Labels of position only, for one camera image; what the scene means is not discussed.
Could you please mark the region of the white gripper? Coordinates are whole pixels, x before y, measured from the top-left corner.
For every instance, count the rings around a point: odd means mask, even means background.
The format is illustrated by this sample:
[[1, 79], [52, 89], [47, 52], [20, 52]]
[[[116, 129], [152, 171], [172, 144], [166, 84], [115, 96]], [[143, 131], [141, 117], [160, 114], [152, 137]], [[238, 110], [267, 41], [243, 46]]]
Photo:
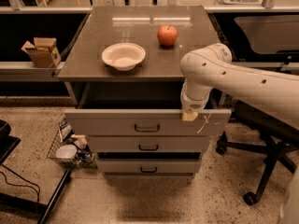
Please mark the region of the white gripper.
[[180, 101], [182, 106], [182, 120], [183, 121], [195, 121], [198, 117], [198, 113], [201, 112], [208, 101], [209, 96], [205, 96], [201, 100], [194, 100], [189, 98], [187, 94], [182, 91], [180, 94]]

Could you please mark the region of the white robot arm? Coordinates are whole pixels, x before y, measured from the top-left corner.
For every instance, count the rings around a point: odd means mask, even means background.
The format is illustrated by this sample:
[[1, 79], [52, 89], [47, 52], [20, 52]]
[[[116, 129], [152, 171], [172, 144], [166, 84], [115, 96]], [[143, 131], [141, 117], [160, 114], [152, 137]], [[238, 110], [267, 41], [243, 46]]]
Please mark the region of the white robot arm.
[[210, 91], [218, 89], [299, 131], [299, 76], [233, 65], [221, 43], [185, 54], [180, 70], [183, 119], [196, 119]]

